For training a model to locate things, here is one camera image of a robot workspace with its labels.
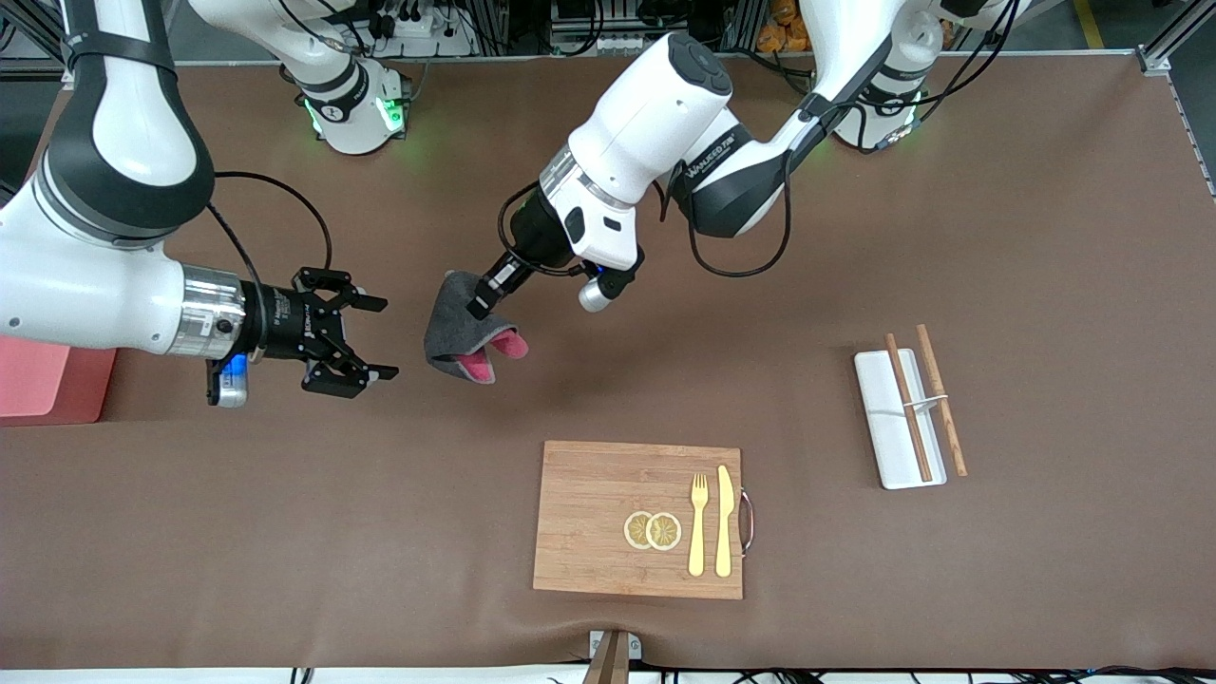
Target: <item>gold knife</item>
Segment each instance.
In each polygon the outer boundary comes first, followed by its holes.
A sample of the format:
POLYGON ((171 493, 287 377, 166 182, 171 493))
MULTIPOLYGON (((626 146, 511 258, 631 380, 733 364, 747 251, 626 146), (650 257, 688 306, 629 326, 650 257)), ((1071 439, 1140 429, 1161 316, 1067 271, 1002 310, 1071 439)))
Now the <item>gold knife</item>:
POLYGON ((726 466, 717 466, 717 549, 714 551, 714 571, 719 577, 731 576, 731 514, 734 512, 734 487, 726 466))

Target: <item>cutting board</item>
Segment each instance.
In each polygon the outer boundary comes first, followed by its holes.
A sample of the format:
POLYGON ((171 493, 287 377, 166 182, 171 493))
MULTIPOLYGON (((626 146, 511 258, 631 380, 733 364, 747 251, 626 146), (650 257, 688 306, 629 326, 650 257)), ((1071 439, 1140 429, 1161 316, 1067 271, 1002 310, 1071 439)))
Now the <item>cutting board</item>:
POLYGON ((630 596, 742 599, 739 450, 711 447, 545 442, 533 588, 630 596), (730 516, 731 574, 717 577, 717 466, 734 487, 730 516), (688 574, 692 478, 709 481, 704 511, 705 572, 688 574), (632 548, 625 520, 634 511, 672 514, 682 528, 669 551, 632 548))

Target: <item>brown table surface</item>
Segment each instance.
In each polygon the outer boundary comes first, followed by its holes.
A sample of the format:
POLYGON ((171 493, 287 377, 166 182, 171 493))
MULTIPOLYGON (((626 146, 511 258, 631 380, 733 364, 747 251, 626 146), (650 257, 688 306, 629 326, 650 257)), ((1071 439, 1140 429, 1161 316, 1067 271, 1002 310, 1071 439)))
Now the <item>brown table surface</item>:
MULTIPOLYGON (((501 308, 531 354, 496 386, 430 370, 444 271, 492 263, 500 203, 624 65, 435 65, 409 140, 359 158, 313 140, 274 69, 182 69, 216 168, 299 187, 336 267, 388 297, 348 330, 402 372, 344 402, 266 363, 225 411, 201 361, 123 353, 102 424, 4 431, 0 666, 562 661, 606 626, 666 666, 1216 666, 1216 207, 1166 80, 997 60, 886 153, 816 151, 764 277, 698 270, 649 197, 646 267, 608 310, 535 279, 501 308), (885 492, 851 355, 917 323, 972 476, 885 492), (742 448, 744 600, 534 592, 545 439, 742 448)), ((795 96, 731 72, 766 138, 795 96)), ((215 201, 266 280, 319 263, 286 194, 215 201)), ((759 263, 779 219, 706 258, 759 263)), ((170 245, 240 270, 209 219, 170 245)))

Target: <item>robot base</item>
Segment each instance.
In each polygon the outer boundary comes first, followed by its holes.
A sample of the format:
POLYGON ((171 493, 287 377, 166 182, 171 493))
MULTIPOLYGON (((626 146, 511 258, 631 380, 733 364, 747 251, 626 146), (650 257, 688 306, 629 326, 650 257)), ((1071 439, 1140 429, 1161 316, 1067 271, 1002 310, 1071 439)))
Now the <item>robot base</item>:
POLYGON ((861 114, 850 110, 833 133, 845 145, 863 151, 884 150, 917 128, 919 119, 914 108, 905 110, 897 116, 879 116, 872 107, 866 107, 866 139, 860 140, 861 114))
POLYGON ((371 60, 364 66, 371 84, 367 95, 355 105, 347 120, 328 120, 305 101, 317 140, 325 140, 343 155, 366 155, 389 140, 405 139, 412 83, 399 72, 371 60))

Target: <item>pink glove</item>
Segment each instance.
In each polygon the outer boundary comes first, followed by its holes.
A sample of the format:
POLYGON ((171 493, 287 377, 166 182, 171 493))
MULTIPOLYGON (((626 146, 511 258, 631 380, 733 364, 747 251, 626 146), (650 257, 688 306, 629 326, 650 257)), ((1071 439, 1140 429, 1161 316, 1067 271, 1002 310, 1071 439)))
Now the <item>pink glove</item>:
MULTIPOLYGON (((508 359, 522 359, 528 354, 528 343, 514 330, 503 330, 495 335, 490 344, 508 359)), ((484 385, 494 381, 494 370, 490 368, 489 357, 485 355, 485 347, 472 354, 456 354, 456 363, 465 369, 473 382, 484 385)))

